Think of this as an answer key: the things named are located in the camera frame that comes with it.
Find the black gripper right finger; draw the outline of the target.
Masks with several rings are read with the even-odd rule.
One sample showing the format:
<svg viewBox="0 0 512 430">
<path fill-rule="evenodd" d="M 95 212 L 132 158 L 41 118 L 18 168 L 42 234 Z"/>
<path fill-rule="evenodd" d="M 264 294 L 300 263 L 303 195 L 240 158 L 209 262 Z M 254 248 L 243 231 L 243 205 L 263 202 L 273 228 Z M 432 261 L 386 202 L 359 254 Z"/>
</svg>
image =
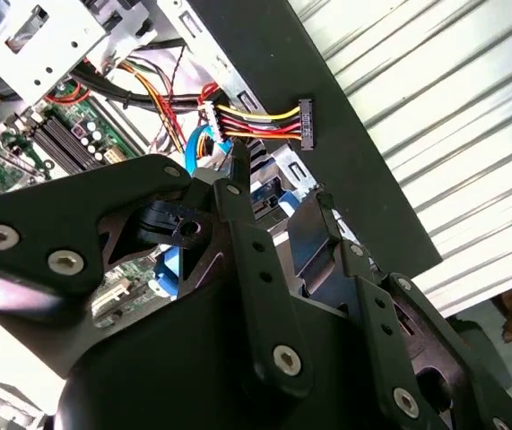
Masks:
<svg viewBox="0 0 512 430">
<path fill-rule="evenodd" d="M 343 237 L 331 194 L 314 191 L 288 221 L 302 295 L 358 328 L 378 429 L 512 429 L 512 398 L 407 277 L 384 274 Z"/>
</svg>

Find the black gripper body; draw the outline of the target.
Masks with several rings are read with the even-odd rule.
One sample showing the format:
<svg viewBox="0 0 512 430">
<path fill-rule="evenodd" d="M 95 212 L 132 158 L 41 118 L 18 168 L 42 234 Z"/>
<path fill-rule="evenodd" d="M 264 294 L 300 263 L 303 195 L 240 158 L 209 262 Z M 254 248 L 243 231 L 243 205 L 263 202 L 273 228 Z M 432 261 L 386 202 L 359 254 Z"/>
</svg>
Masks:
<svg viewBox="0 0 512 430">
<path fill-rule="evenodd" d="M 186 299 L 86 352 L 65 385 L 58 429 L 378 429 L 345 312 L 291 297 L 270 340 L 248 337 L 228 286 Z"/>
</svg>

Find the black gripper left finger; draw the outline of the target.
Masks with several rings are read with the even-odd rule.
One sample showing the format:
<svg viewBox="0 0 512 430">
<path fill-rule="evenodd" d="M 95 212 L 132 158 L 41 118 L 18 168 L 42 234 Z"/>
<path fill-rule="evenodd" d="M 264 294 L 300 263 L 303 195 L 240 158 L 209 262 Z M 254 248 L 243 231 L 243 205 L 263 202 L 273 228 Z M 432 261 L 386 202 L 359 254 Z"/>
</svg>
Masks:
<svg viewBox="0 0 512 430">
<path fill-rule="evenodd" d="M 239 298 L 251 340 L 281 325 L 291 294 L 271 236 L 249 201 L 250 155 L 237 146 L 230 175 L 207 184 L 149 155 L 0 195 L 0 313 L 53 337 L 89 316 L 109 269 L 157 245 L 180 250 L 178 303 L 219 285 Z"/>
</svg>

